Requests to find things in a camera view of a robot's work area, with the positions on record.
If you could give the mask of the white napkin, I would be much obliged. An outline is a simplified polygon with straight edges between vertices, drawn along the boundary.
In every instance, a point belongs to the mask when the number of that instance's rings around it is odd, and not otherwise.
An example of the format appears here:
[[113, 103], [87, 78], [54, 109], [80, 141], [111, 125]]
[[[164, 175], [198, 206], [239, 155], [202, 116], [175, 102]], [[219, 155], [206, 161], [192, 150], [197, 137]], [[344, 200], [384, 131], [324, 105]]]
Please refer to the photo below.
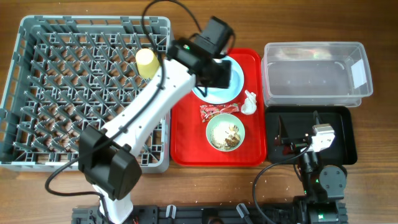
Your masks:
[[245, 94], [246, 94], [246, 99], [241, 107], [241, 112], [245, 115], [254, 114], [257, 110], [256, 94], [253, 92], [249, 92], [248, 90], [245, 91]]

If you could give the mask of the green bowl with food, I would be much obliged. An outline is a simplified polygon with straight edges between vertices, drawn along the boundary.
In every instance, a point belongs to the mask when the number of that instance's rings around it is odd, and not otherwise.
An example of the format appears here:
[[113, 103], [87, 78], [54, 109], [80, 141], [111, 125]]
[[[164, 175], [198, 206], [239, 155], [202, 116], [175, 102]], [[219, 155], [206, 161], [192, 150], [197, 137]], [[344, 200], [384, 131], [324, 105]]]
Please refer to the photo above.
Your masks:
[[210, 145], [221, 152], [231, 152], [242, 145], [246, 132], [241, 120], [232, 114], [219, 114], [206, 126], [206, 138]]

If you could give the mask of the light blue plate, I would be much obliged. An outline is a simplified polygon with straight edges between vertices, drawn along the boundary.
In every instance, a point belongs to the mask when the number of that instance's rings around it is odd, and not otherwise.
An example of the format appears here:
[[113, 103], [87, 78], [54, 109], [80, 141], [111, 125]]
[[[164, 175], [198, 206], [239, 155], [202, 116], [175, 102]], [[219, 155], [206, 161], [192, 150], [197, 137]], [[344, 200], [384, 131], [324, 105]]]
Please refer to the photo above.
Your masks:
[[192, 92], [201, 100], [210, 104], [224, 104], [235, 99], [243, 89], [244, 85], [244, 72], [235, 59], [226, 56], [222, 61], [231, 62], [231, 79], [229, 88], [208, 88], [208, 94], [203, 96], [200, 90], [204, 91], [203, 87], [194, 88]]

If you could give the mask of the red snack wrapper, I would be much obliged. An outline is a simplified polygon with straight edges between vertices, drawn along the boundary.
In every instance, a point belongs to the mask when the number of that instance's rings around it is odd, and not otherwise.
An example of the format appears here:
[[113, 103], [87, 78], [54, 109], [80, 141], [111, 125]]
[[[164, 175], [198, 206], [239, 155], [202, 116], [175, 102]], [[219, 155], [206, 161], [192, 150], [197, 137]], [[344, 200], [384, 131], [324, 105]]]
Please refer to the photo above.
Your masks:
[[201, 105], [200, 116], [203, 123], [211, 120], [219, 114], [231, 114], [239, 112], [240, 103], [228, 103], [221, 105]]

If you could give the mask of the yellow plastic cup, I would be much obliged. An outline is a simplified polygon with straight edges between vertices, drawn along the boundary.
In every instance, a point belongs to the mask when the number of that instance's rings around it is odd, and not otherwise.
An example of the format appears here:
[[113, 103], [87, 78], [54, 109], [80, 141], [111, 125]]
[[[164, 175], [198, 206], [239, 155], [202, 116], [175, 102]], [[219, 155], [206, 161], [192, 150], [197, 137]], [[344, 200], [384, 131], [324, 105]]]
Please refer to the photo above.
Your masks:
[[144, 79], [153, 79], [160, 65], [151, 49], [140, 49], [136, 53], [136, 65], [139, 75]]

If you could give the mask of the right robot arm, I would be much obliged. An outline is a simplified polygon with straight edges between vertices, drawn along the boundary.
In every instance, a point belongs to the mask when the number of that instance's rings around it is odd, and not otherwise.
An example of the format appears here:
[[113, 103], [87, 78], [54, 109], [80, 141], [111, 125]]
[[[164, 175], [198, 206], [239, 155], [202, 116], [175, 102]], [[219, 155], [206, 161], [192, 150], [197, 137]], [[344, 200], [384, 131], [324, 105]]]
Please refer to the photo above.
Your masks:
[[344, 199], [347, 171], [342, 166], [326, 165], [320, 152], [328, 149], [335, 130], [324, 123], [318, 113], [313, 113], [312, 133], [302, 138], [291, 138], [281, 116], [278, 117], [278, 134], [274, 144], [283, 146], [283, 154], [293, 154], [297, 164], [304, 196], [294, 198], [297, 223], [348, 223]]

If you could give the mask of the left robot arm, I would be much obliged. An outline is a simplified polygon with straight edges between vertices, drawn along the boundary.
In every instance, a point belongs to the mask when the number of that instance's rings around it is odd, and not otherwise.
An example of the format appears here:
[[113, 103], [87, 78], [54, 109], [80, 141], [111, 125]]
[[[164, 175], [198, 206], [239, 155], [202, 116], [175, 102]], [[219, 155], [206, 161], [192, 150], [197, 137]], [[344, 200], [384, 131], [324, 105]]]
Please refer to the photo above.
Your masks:
[[228, 88], [230, 62], [222, 61], [233, 29], [217, 17], [191, 38], [173, 40], [146, 87], [101, 130], [80, 134], [78, 168], [100, 197], [108, 223], [123, 223], [133, 211], [131, 190], [142, 170], [137, 157], [149, 134], [170, 109], [196, 86]]

